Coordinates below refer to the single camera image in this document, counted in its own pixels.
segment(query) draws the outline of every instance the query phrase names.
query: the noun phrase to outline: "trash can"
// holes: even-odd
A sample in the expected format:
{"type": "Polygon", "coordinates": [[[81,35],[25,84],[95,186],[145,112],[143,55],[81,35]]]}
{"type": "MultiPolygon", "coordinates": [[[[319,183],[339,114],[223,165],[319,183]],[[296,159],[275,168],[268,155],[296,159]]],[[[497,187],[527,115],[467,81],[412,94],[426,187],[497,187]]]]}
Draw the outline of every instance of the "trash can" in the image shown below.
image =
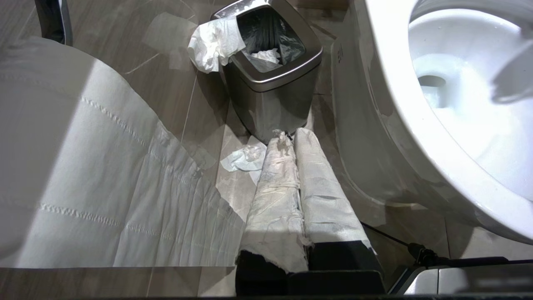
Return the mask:
{"type": "Polygon", "coordinates": [[[212,19],[232,16],[237,17],[246,48],[231,57],[222,76],[237,115],[267,144],[275,129],[293,133],[305,126],[322,46],[285,0],[240,0],[214,13],[212,19]],[[279,63],[256,57],[273,49],[279,63]]]}

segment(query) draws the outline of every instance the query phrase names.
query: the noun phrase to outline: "tissue paper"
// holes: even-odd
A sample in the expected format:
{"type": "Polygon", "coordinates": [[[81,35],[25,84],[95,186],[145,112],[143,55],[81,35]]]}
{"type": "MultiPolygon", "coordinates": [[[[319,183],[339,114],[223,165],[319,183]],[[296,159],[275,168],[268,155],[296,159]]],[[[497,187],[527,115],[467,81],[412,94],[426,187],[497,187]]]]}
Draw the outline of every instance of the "tissue paper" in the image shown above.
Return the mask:
{"type": "Polygon", "coordinates": [[[218,72],[219,64],[228,64],[230,56],[244,49],[236,17],[207,22],[196,28],[192,34],[189,57],[204,73],[218,72]]]}
{"type": "Polygon", "coordinates": [[[243,220],[111,67],[32,37],[0,94],[0,266],[235,264],[243,220]]]}
{"type": "Polygon", "coordinates": [[[296,130],[305,234],[313,243],[362,241],[370,248],[365,230],[342,191],[317,136],[308,129],[296,130]]]}
{"type": "Polygon", "coordinates": [[[279,64],[278,58],[280,58],[281,56],[278,53],[278,49],[274,48],[272,50],[259,51],[258,53],[252,53],[252,57],[270,61],[270,62],[273,62],[274,64],[279,64]]]}
{"type": "Polygon", "coordinates": [[[281,133],[270,140],[240,250],[261,255],[285,270],[308,270],[294,147],[281,133]]]}
{"type": "Polygon", "coordinates": [[[235,172],[237,170],[248,172],[254,184],[257,185],[266,153],[267,148],[265,144],[256,137],[250,136],[247,145],[242,149],[233,151],[225,159],[220,161],[220,164],[228,172],[235,172]]]}

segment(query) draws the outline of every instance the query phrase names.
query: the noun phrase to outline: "trash can lid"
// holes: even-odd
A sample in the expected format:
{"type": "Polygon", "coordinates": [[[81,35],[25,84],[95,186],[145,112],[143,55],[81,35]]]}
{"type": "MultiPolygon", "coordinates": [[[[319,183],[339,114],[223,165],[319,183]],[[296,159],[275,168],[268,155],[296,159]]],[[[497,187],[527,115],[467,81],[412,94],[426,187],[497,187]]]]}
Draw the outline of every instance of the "trash can lid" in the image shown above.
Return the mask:
{"type": "Polygon", "coordinates": [[[211,19],[239,17],[250,11],[270,7],[289,24],[305,46],[305,53],[297,59],[274,69],[261,73],[246,58],[242,51],[231,57],[244,82],[257,92],[275,89],[300,78],[313,70],[322,60],[322,45],[306,20],[285,0],[239,0],[215,12],[211,19]]]}

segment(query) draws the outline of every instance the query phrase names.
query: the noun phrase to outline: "tiled floor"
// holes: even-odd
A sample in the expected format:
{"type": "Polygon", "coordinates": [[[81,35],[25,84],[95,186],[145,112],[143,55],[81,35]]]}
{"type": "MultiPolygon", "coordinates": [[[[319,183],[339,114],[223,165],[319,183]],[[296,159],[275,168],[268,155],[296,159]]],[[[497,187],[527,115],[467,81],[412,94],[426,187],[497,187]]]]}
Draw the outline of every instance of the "tiled floor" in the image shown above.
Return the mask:
{"type": "MultiPolygon", "coordinates": [[[[313,129],[321,146],[349,198],[357,216],[382,232],[390,234],[404,242],[415,242],[434,250],[438,255],[450,258],[471,258],[483,256],[505,256],[508,259],[533,259],[533,246],[501,238],[481,228],[471,228],[446,219],[436,212],[419,205],[384,206],[370,202],[361,197],[351,186],[344,172],[338,154],[330,76],[330,51],[344,17],[344,11],[323,11],[298,9],[310,23],[324,46],[324,56],[311,107],[307,128],[313,129]]],[[[221,158],[246,144],[249,134],[246,132],[235,111],[230,107],[226,129],[224,131],[221,158]]],[[[219,168],[217,188],[232,207],[244,218],[249,209],[255,186],[244,172],[229,173],[219,168]]],[[[367,235],[375,248],[378,259],[385,272],[385,285],[390,286],[396,280],[395,272],[401,266],[410,266],[414,259],[406,247],[372,231],[367,235]]],[[[220,296],[231,295],[234,273],[229,273],[211,289],[220,296]]]]}
{"type": "MultiPolygon", "coordinates": [[[[148,28],[150,22],[163,12],[172,12],[177,17],[198,24],[207,20],[211,12],[232,0],[100,1],[101,5],[105,3],[104,8],[94,6],[94,1],[69,2],[72,2],[71,14],[81,16],[72,20],[75,36],[84,37],[75,40],[75,43],[124,75],[158,113],[169,130],[181,137],[191,155],[204,166],[206,174],[213,180],[216,179],[216,186],[222,196],[245,219],[255,185],[248,174],[239,171],[229,173],[218,166],[220,158],[247,143],[249,133],[235,111],[231,107],[227,109],[227,98],[220,81],[215,78],[216,74],[196,76],[196,71],[190,64],[143,45],[143,36],[129,31],[133,26],[143,25],[148,28]],[[149,12],[149,15],[137,13],[139,7],[143,7],[142,11],[149,12]],[[86,13],[98,10],[105,13],[86,13]],[[128,32],[131,33],[132,40],[120,40],[128,32]],[[128,52],[136,54],[128,58],[116,55],[128,52]]],[[[33,0],[9,2],[9,5],[9,9],[4,10],[5,16],[0,18],[0,27],[4,29],[9,25],[13,30],[9,34],[0,35],[2,47],[19,37],[35,32],[38,34],[39,29],[35,19],[31,18],[32,15],[35,16],[33,0]]],[[[424,244],[441,256],[533,258],[533,246],[513,242],[453,220],[445,220],[420,206],[386,207],[360,197],[343,171],[333,121],[329,46],[340,29],[344,12],[312,9],[299,9],[299,12],[308,20],[325,50],[308,127],[317,134],[361,221],[403,241],[424,244]]],[[[367,234],[385,271],[385,282],[390,284],[394,280],[394,270],[400,265],[412,264],[413,259],[405,247],[374,232],[367,234]]],[[[2,298],[231,296],[234,293],[235,269],[232,267],[0,269],[2,298]]]]}

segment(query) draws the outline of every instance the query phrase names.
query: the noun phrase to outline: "toilet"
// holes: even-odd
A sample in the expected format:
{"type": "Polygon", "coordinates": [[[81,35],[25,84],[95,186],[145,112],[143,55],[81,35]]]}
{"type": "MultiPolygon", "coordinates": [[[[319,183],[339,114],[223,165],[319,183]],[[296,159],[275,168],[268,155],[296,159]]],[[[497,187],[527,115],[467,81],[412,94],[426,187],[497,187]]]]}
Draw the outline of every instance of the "toilet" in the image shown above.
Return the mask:
{"type": "Polygon", "coordinates": [[[533,244],[533,3],[349,2],[332,89],[353,188],[533,244]]]}

